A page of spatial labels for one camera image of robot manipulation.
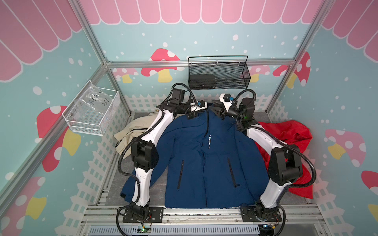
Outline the navy blue jacket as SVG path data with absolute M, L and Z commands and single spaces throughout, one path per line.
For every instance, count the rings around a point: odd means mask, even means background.
M 167 172 L 165 206 L 225 208 L 254 204 L 269 177 L 254 140 L 234 119 L 203 112 L 176 118 L 157 143 L 151 183 Z

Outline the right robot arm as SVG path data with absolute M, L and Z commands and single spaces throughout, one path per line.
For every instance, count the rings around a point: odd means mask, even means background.
M 238 105 L 236 98 L 229 93 L 222 93 L 213 105 L 211 109 L 218 117 L 234 118 L 238 130 L 246 132 L 270 156 L 268 185 L 255 205 L 241 207 L 243 220 L 280 220 L 279 203 L 283 195 L 303 175 L 301 156 L 297 154 L 299 148 L 277 139 L 259 124 L 254 118 L 254 98 L 243 98 Z

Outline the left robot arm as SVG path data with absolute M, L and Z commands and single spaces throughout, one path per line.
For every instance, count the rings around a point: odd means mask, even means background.
M 118 216 L 124 210 L 124 219 L 136 220 L 141 224 L 151 218 L 149 189 L 153 170 L 159 160 L 157 143 L 178 114 L 188 115 L 197 108 L 198 102 L 191 89 L 183 83 L 174 84 L 167 98 L 157 106 L 158 115 L 152 125 L 124 148 L 117 169 L 121 175 L 134 180 L 135 190 L 131 203 L 117 210 Z M 132 151 L 134 174 L 122 170 L 122 161 L 128 149 Z

